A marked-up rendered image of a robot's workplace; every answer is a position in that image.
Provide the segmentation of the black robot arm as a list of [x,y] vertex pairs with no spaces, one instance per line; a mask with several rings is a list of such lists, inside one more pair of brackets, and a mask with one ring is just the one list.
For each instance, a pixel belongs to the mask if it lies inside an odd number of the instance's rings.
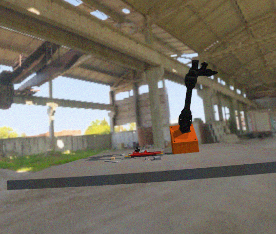
[[[192,96],[192,89],[195,87],[195,84],[197,83],[197,78],[199,74],[199,68],[198,68],[199,60],[192,60],[192,66],[189,70],[189,72],[185,75],[185,85],[187,87],[186,91],[186,99],[185,99],[185,105],[184,109],[181,111],[181,114],[179,115],[178,123],[179,123],[179,129],[182,133],[188,133],[191,132],[190,126],[192,125],[192,111],[191,111],[191,96]],[[208,63],[203,62],[201,70],[206,71]],[[191,121],[190,121],[191,120]]]

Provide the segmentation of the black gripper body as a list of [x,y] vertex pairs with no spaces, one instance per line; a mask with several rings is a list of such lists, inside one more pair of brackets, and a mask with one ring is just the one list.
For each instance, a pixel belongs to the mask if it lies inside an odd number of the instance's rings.
[[206,71],[199,69],[198,76],[207,76],[207,77],[210,77],[210,69],[206,69]]

